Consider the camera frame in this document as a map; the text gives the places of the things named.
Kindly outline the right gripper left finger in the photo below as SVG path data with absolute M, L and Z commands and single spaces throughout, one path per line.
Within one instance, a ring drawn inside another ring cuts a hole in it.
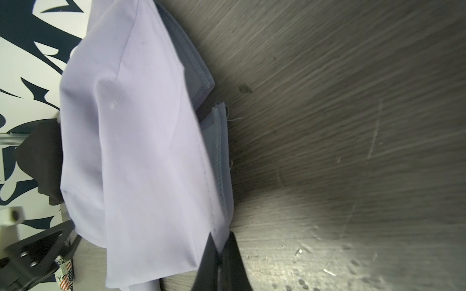
M 209 234 L 191 291 L 218 291 L 220 256 Z

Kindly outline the purple grey skirt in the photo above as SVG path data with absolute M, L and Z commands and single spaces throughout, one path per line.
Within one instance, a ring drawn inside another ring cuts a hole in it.
M 106 286 L 159 289 L 222 249 L 233 197 L 219 130 L 195 111 L 215 86 L 193 43 L 156 1 L 93 1 L 60 84 L 61 191 L 76 233 L 104 248 Z

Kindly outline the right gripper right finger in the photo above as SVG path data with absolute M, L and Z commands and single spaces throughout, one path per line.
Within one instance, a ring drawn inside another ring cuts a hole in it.
M 223 248 L 220 268 L 221 291 L 252 291 L 239 246 L 233 232 Z

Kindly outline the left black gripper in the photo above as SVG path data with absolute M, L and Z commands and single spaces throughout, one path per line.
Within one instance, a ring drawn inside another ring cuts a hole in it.
M 81 241 L 68 238 L 75 229 L 69 220 L 6 246 L 1 260 L 1 290 L 29 291 L 60 270 L 59 260 L 70 261 Z

